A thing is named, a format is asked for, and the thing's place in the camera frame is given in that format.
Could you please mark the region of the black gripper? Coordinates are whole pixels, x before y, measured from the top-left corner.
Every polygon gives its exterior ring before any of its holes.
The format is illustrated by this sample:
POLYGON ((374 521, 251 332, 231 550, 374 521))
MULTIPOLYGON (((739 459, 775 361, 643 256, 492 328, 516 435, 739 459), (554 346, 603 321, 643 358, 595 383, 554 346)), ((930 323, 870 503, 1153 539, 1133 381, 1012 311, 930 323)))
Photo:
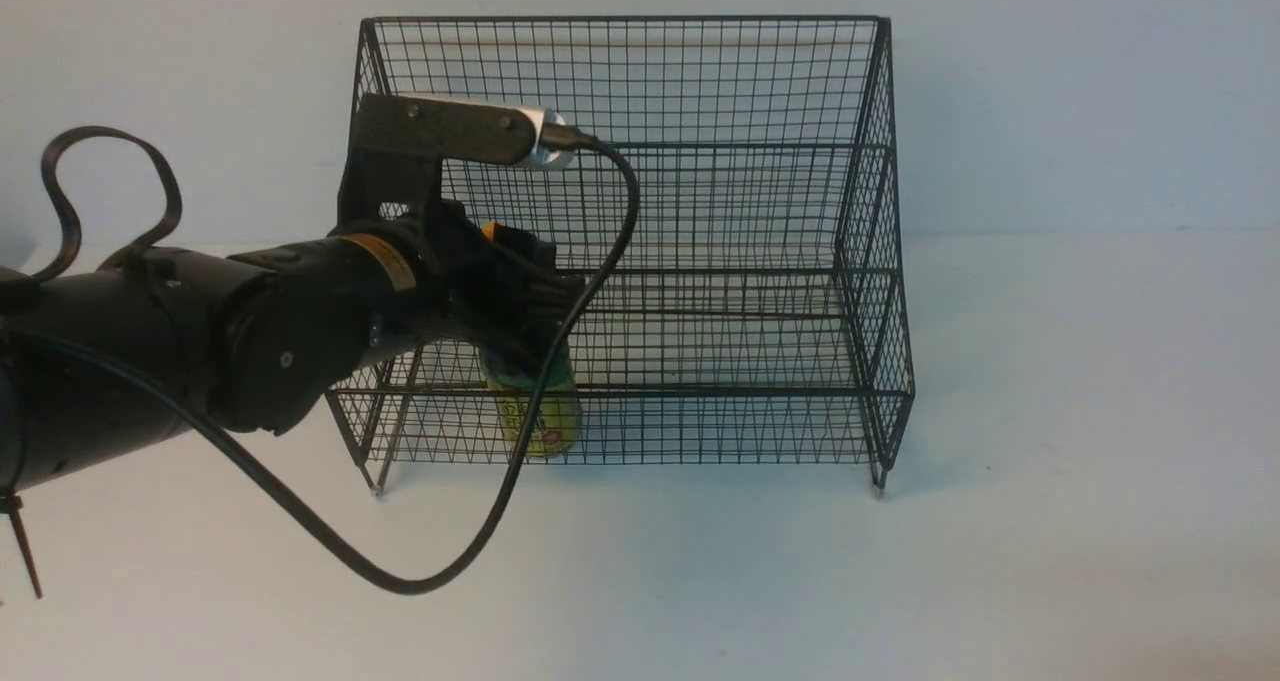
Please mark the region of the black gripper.
POLYGON ((536 381, 550 353, 550 381, 573 380, 568 343, 553 342, 588 282, 559 274, 552 239, 499 221, 477 225, 454 201, 402 212, 399 225, 419 279, 399 303, 401 334, 477 347, 492 381, 536 381))

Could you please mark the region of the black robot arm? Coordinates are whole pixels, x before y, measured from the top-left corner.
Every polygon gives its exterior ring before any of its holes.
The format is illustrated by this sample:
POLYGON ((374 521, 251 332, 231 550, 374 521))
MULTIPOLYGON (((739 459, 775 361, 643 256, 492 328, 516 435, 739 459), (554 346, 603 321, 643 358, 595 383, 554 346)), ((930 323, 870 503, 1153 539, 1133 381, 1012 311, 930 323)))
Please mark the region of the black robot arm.
POLYGON ((3 271, 3 490, 188 428, 47 339, 133 367, 225 430, 279 435, 338 381, 439 340, 535 374, 584 288, 556 244, 454 202, 229 257, 152 247, 44 282, 3 271))

